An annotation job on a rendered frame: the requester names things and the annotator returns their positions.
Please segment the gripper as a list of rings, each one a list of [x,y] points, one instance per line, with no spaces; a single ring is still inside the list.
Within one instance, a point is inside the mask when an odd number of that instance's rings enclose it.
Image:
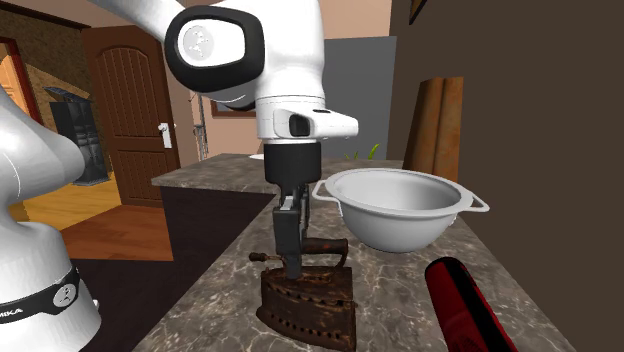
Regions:
[[[264,146],[265,179],[280,188],[279,205],[287,196],[298,203],[309,191],[309,184],[321,178],[321,144],[266,144]],[[310,209],[302,206],[302,243],[307,238]],[[296,209],[273,209],[276,253],[284,260],[288,279],[301,276],[300,214]]]

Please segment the rusty antique flat iron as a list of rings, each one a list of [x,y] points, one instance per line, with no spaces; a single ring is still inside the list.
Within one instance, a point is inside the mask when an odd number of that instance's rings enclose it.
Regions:
[[[346,239],[305,238],[304,254],[339,254],[334,266],[304,266],[289,279],[286,268],[261,273],[262,304],[256,316],[276,332],[310,345],[341,352],[356,351],[357,304],[352,269],[345,265]]]

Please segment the green plant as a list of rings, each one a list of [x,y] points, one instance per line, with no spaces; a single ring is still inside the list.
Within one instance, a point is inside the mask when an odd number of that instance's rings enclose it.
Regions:
[[[379,148],[379,146],[380,146],[380,144],[375,144],[375,145],[371,148],[371,150],[370,150],[367,154],[365,154],[365,155],[363,156],[363,159],[372,160],[372,159],[374,158],[375,153],[376,153],[377,149]],[[357,160],[357,159],[359,159],[359,152],[358,152],[358,151],[355,151],[355,152],[353,153],[353,155],[349,155],[349,154],[347,154],[347,153],[344,153],[344,156],[345,156],[345,158],[346,158],[346,159],[348,159],[348,160],[351,160],[351,159],[353,159],[353,160]]]

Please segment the brown wooden planks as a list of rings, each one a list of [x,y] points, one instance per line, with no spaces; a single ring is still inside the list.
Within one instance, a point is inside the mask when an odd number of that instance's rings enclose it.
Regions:
[[[405,170],[457,182],[464,78],[420,83],[404,156]]]

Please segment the red and black cylinder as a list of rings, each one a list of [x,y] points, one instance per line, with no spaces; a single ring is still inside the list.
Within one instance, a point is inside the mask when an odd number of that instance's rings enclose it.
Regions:
[[[519,352],[461,261],[432,261],[425,280],[449,352]]]

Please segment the brown wooden door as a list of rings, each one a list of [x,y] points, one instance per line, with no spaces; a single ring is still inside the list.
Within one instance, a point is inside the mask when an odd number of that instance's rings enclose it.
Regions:
[[[136,26],[81,35],[121,203],[161,207],[152,179],[180,167],[162,46]]]

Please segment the black cabinet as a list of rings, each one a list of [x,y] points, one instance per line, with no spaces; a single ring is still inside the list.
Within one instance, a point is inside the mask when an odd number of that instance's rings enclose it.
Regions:
[[[72,140],[85,159],[84,172],[73,184],[93,186],[109,181],[91,101],[58,87],[45,87],[45,90],[59,96],[50,102],[58,133]]]

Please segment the brown framed wall picture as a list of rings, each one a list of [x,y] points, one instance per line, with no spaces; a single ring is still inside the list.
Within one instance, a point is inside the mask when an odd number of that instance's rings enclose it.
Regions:
[[[220,102],[211,100],[211,115],[213,118],[255,118],[256,112],[254,109],[249,111],[232,110]]]

